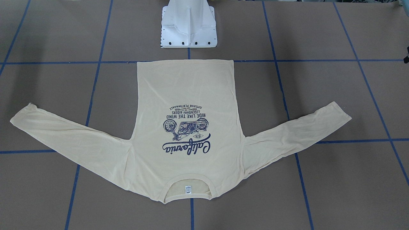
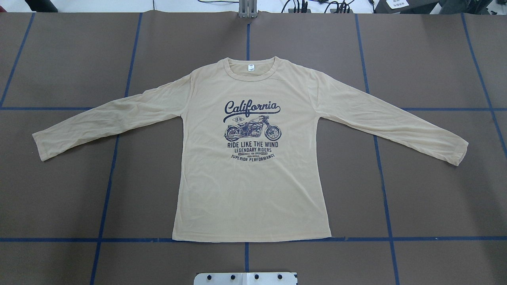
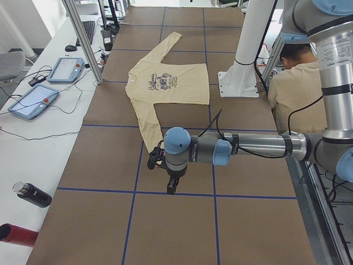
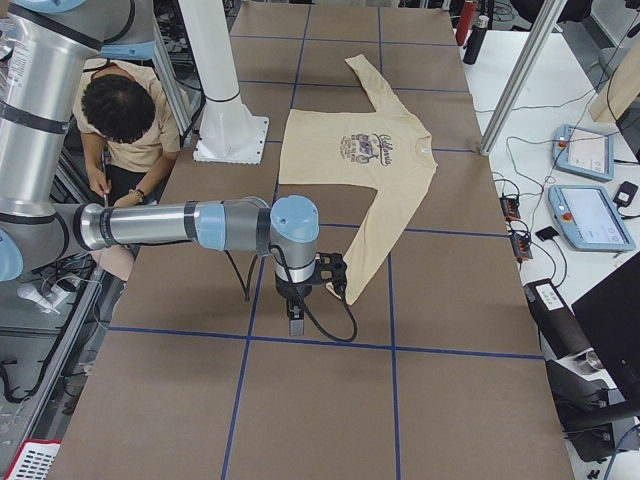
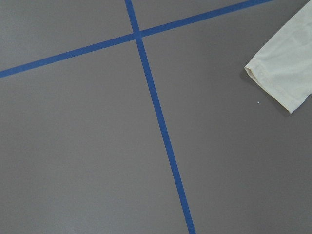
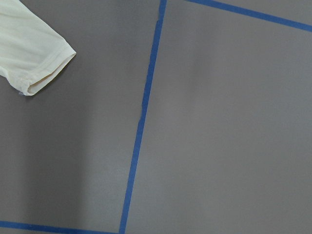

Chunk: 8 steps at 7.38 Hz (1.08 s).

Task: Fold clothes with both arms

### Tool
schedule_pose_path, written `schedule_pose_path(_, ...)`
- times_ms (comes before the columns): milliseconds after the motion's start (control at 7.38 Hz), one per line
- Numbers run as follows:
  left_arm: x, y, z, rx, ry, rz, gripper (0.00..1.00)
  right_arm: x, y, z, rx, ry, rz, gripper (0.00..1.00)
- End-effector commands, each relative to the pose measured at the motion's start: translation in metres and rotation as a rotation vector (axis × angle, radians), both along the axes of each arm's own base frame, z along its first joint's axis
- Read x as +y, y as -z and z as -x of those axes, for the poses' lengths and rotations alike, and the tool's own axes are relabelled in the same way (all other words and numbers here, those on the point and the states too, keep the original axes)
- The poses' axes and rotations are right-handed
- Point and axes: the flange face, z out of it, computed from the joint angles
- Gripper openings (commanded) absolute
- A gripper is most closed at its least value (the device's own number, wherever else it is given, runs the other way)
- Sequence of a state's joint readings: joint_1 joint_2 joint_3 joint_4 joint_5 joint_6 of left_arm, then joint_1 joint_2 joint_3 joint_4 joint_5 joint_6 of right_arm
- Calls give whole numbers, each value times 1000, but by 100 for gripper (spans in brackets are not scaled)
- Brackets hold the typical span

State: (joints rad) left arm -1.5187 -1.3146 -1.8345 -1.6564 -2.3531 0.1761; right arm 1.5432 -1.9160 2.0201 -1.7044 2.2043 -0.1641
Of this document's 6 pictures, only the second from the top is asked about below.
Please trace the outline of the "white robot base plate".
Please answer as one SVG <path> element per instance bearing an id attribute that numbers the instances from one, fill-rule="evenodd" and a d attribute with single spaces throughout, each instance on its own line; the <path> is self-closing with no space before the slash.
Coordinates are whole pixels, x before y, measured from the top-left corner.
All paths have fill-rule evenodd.
<path id="1" fill-rule="evenodd" d="M 197 274 L 194 285 L 297 285 L 294 272 L 227 272 Z"/>

